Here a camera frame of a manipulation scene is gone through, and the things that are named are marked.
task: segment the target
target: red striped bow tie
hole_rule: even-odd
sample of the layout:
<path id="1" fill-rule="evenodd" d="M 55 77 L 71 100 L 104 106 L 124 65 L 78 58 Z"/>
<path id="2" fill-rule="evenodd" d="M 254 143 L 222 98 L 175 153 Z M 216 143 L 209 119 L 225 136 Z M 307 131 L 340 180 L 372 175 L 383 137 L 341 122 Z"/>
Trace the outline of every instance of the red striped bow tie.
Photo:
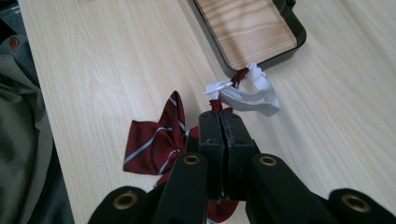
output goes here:
<path id="1" fill-rule="evenodd" d="M 231 80 L 233 86 L 248 73 L 242 69 Z M 210 101 L 212 109 L 222 110 L 220 100 Z M 177 157 L 186 152 L 187 138 L 198 138 L 198 127 L 185 130 L 183 104 L 177 91 L 167 100 L 158 122 L 132 121 L 125 152 L 123 170 L 143 175 L 163 175 L 157 185 L 165 182 Z M 238 202 L 209 201 L 207 216 L 214 222 L 223 222 L 234 212 Z"/>

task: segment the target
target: white stripe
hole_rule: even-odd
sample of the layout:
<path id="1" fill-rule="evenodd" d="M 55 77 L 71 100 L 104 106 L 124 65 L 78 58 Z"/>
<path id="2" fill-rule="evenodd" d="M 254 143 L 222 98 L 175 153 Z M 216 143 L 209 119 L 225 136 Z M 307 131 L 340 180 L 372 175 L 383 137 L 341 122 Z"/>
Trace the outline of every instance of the white stripe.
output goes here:
<path id="1" fill-rule="evenodd" d="M 186 127 L 184 127 L 184 124 L 179 120 L 178 121 L 178 126 L 180 126 L 180 128 L 184 131 L 184 129 L 186 128 Z"/>
<path id="2" fill-rule="evenodd" d="M 169 101 L 170 101 L 174 106 L 177 106 L 176 101 L 175 101 L 172 97 L 169 97 Z"/>
<path id="3" fill-rule="evenodd" d="M 151 143 L 154 141 L 154 137 L 157 134 L 157 132 L 161 131 L 161 130 L 166 130 L 165 128 L 161 127 L 158 128 L 154 135 L 152 135 L 152 137 L 147 141 L 147 143 L 145 143 L 143 146 L 141 146 L 140 148 L 138 148 L 135 152 L 131 153 L 131 155 L 129 155 L 127 158 L 125 158 L 124 161 L 124 165 L 126 163 L 128 163 L 129 161 L 131 161 L 134 157 L 136 157 L 137 155 L 139 155 L 142 151 L 144 151 L 147 147 L 149 147 L 149 145 L 151 145 Z"/>
<path id="4" fill-rule="evenodd" d="M 163 170 L 165 169 L 166 165 L 168 164 L 169 159 L 171 158 L 172 154 L 174 154 L 175 152 L 179 152 L 179 151 L 180 151 L 180 149 L 175 149 L 175 150 L 171 151 L 171 153 L 169 153 L 168 159 L 166 160 L 166 162 L 161 167 L 160 171 L 158 172 L 158 175 L 162 175 L 163 174 Z"/>
<path id="5" fill-rule="evenodd" d="M 190 138 L 190 131 L 191 131 L 191 130 L 188 130 L 188 131 L 186 131 L 186 132 L 184 133 L 184 135 L 186 135 L 186 137 L 188 137 L 188 138 Z"/>
<path id="6" fill-rule="evenodd" d="M 219 224 L 218 222 L 215 222 L 214 220 L 210 219 L 209 217 L 207 218 L 207 221 L 209 224 Z"/>

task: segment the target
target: gray fabric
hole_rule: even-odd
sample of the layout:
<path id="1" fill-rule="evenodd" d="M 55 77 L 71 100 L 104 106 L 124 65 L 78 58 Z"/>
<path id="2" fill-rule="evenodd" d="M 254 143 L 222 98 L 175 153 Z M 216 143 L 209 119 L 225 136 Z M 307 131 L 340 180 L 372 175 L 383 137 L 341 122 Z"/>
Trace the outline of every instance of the gray fabric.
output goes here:
<path id="1" fill-rule="evenodd" d="M 32 51 L 30 51 L 29 41 L 26 35 L 14 35 L 18 40 L 18 49 L 13 51 L 9 46 L 9 38 L 0 45 L 0 54 L 8 54 L 14 57 L 15 62 L 22 72 L 39 87 L 35 63 L 33 61 Z"/>
<path id="2" fill-rule="evenodd" d="M 27 223 L 43 189 L 52 133 L 40 89 L 0 55 L 0 223 Z"/>
<path id="3" fill-rule="evenodd" d="M 0 223 L 74 223 L 29 43 L 14 37 L 16 51 L 0 45 Z"/>

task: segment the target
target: black tray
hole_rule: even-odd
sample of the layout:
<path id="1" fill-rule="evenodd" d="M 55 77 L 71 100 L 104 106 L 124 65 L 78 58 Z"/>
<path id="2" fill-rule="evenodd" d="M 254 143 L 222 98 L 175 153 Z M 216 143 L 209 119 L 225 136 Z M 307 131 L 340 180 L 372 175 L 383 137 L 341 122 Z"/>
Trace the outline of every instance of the black tray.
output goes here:
<path id="1" fill-rule="evenodd" d="M 188 0 L 191 6 L 192 11 L 195 14 L 196 19 L 198 20 L 201 28 L 205 33 L 205 37 L 208 40 L 211 48 L 213 49 L 216 57 L 219 60 L 219 63 L 224 71 L 224 73 L 228 77 L 232 77 L 237 69 L 232 68 L 226 60 L 224 53 L 222 52 L 220 45 L 217 41 L 216 35 L 212 31 L 212 28 L 208 21 L 205 19 L 205 15 L 199 7 L 199 4 L 196 0 Z M 286 24 L 289 26 L 291 32 L 296 38 L 296 47 L 293 49 L 289 49 L 284 51 L 276 56 L 267 59 L 263 62 L 255 62 L 262 69 L 266 69 L 271 67 L 277 63 L 281 63 L 289 59 L 296 50 L 305 42 L 306 40 L 306 31 L 302 24 L 299 22 L 297 17 L 294 15 L 292 9 L 296 4 L 295 0 L 273 0 L 274 5 L 279 11 L 280 16 L 284 19 Z"/>

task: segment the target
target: wooden table surface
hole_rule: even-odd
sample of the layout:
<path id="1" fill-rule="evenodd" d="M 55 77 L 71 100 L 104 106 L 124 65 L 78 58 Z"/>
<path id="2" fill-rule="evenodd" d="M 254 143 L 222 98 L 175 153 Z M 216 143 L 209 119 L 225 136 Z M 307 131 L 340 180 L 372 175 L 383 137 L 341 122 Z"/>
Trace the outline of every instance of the wooden table surface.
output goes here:
<path id="1" fill-rule="evenodd" d="M 184 0 L 20 0 L 77 223 L 113 189 L 132 119 L 158 120 L 179 91 L 187 127 L 228 78 Z M 306 43 L 266 70 L 282 110 L 238 113 L 263 152 L 315 193 L 357 189 L 396 213 L 396 1 L 299 0 Z M 227 223 L 248 223 L 244 207 Z"/>

